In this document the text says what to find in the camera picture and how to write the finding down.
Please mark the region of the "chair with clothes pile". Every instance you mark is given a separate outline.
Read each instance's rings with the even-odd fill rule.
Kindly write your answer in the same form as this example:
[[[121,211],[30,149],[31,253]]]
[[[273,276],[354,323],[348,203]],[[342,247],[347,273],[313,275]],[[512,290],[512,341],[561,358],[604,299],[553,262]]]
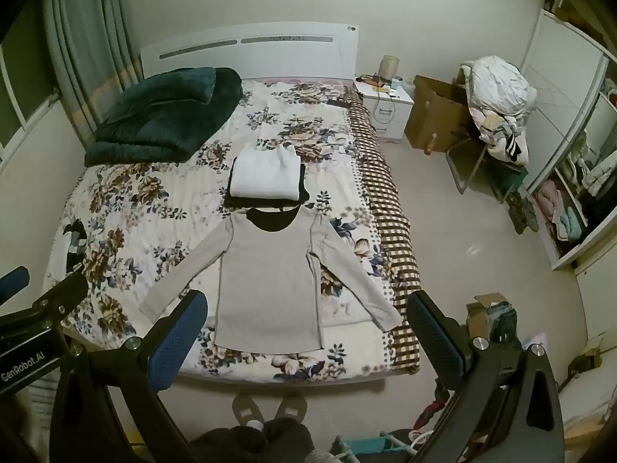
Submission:
[[[445,160],[460,193],[485,166],[488,184],[502,203],[527,176],[526,128],[538,90],[499,56],[463,62],[456,84],[464,89],[470,122],[467,137],[447,150]]]

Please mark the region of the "grey long sleeve shirt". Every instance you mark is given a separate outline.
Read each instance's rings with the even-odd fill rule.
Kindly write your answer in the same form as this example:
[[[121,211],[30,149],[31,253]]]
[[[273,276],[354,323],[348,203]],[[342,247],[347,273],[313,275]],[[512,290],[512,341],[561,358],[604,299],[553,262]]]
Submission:
[[[383,332],[403,321],[329,219],[304,206],[230,214],[150,289],[140,311],[157,321],[215,262],[221,265],[214,334],[219,347],[271,355],[321,349],[323,270],[354,294]]]

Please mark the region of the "dark green blanket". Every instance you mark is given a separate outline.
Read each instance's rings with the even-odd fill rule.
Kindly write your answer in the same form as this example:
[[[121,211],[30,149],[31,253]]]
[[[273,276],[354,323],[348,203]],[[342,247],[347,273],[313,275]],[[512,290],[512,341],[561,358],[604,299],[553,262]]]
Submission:
[[[85,165],[185,162],[230,118],[243,97],[231,68],[180,68],[130,87],[107,112]]]

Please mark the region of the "brown cardboard box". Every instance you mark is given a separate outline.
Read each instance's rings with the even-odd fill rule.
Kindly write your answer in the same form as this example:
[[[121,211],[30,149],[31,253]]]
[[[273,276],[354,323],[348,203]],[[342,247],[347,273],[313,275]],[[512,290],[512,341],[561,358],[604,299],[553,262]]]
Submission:
[[[405,135],[412,147],[445,153],[469,137],[470,111],[467,93],[460,85],[416,75],[414,106]]]

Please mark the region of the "beige table lamp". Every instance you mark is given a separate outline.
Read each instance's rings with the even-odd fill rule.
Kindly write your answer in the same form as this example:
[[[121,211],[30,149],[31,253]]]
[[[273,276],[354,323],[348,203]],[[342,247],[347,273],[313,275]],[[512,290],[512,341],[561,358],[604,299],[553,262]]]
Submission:
[[[397,56],[385,54],[381,63],[379,63],[378,75],[382,81],[392,81],[398,72],[400,59]]]

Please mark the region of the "floral bed sheet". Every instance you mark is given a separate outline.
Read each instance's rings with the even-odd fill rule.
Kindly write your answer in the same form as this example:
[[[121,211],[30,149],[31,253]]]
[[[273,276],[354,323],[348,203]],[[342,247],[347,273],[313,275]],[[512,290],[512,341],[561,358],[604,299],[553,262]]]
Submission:
[[[246,145],[290,147],[305,168],[307,207],[326,216],[379,292],[398,308],[420,284],[410,224],[357,90],[339,79],[245,81],[233,115],[183,163],[97,165],[67,199],[44,284],[62,279],[71,233],[84,239],[87,298],[63,321],[98,349],[142,336],[150,287],[232,212],[228,182]],[[381,332],[332,274],[321,277],[324,346],[278,357],[216,346],[204,326],[184,374],[212,382],[359,382],[416,372],[408,325]]]

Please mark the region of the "white headboard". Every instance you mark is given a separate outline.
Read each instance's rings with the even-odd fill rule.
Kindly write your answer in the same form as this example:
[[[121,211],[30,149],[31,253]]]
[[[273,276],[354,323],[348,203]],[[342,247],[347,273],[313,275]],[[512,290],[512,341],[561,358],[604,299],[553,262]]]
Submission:
[[[178,68],[228,67],[242,79],[356,77],[360,28],[288,21],[210,28],[140,51],[143,75]]]

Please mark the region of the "folded white garment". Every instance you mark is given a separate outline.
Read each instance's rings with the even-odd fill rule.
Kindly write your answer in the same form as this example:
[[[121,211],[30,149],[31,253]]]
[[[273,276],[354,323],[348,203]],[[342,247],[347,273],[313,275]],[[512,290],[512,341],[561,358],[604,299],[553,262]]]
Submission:
[[[253,199],[299,198],[301,160],[293,146],[256,149],[245,145],[235,158],[231,196]]]

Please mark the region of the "small open cardboard box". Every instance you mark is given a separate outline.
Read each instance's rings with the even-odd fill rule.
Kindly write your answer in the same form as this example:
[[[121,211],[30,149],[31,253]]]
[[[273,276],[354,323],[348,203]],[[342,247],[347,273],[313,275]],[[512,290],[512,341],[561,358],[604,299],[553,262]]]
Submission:
[[[499,293],[474,296],[467,304],[467,331],[471,339],[482,338],[511,349],[521,349],[518,314]]]

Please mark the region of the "pair of slippers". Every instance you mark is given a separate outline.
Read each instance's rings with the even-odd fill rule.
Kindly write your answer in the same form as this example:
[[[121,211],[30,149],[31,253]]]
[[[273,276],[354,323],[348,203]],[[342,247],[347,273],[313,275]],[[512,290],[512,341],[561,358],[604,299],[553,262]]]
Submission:
[[[278,405],[263,404],[248,394],[238,394],[231,402],[233,416],[239,426],[262,431],[265,425],[274,420],[291,419],[302,423],[307,416],[307,400],[299,394],[291,394],[279,399]]]

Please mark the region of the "white nightstand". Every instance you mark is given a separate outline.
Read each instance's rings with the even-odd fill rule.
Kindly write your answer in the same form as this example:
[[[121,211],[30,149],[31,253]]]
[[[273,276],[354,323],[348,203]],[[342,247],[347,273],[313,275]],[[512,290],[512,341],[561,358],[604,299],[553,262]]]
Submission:
[[[362,99],[378,138],[400,142],[414,106],[414,100],[407,91],[401,86],[396,90],[378,87],[368,78],[356,78],[354,88]]]

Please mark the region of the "white wardrobe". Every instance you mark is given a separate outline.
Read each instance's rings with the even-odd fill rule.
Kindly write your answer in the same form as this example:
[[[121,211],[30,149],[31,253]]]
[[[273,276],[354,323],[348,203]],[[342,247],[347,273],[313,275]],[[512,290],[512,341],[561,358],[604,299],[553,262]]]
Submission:
[[[616,228],[616,171],[583,181],[616,149],[616,56],[541,10],[521,71],[538,93],[527,121],[524,188],[554,270],[576,264]]]

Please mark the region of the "green curtain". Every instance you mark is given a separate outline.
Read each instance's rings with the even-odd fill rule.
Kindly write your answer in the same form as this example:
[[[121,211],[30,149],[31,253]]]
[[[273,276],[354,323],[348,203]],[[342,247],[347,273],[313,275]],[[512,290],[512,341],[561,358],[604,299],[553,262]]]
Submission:
[[[143,79],[122,0],[42,0],[63,106],[84,146],[107,110]]]

